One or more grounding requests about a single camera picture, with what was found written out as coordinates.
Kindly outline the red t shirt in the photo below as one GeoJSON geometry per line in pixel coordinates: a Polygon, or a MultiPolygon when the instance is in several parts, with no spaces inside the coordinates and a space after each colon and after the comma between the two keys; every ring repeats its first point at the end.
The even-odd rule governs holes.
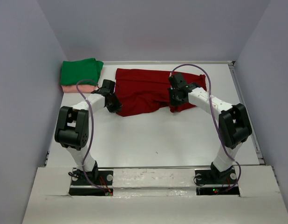
{"type": "Polygon", "coordinates": [[[115,80],[119,90],[116,91],[116,96],[122,107],[117,114],[127,117],[155,112],[163,107],[169,107],[172,113],[193,108],[194,105],[189,103],[170,105],[169,75],[169,71],[162,70],[118,68],[115,80]]]}

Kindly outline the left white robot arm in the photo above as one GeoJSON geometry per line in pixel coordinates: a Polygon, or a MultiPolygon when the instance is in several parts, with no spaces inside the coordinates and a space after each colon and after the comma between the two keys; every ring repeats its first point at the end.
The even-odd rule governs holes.
{"type": "Polygon", "coordinates": [[[95,182],[99,177],[97,161],[90,155],[94,139],[94,113],[107,108],[110,113],[119,112],[122,104],[116,95],[116,82],[105,79],[102,86],[97,87],[85,96],[76,84],[76,89],[82,101],[73,106],[62,106],[59,110],[55,142],[59,143],[72,156],[76,163],[76,171],[69,175],[77,180],[84,180],[87,184],[100,188],[95,182]]]}

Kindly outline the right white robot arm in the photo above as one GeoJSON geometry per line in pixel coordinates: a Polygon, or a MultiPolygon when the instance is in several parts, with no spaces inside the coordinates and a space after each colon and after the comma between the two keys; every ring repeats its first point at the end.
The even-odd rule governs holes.
{"type": "Polygon", "coordinates": [[[196,83],[187,83],[181,73],[170,75],[169,96],[173,106],[189,103],[210,114],[220,140],[220,147],[210,168],[196,171],[194,180],[198,186],[222,184],[235,175],[235,156],[252,134],[247,110],[241,103],[227,103],[211,95],[210,91],[196,83]]]}

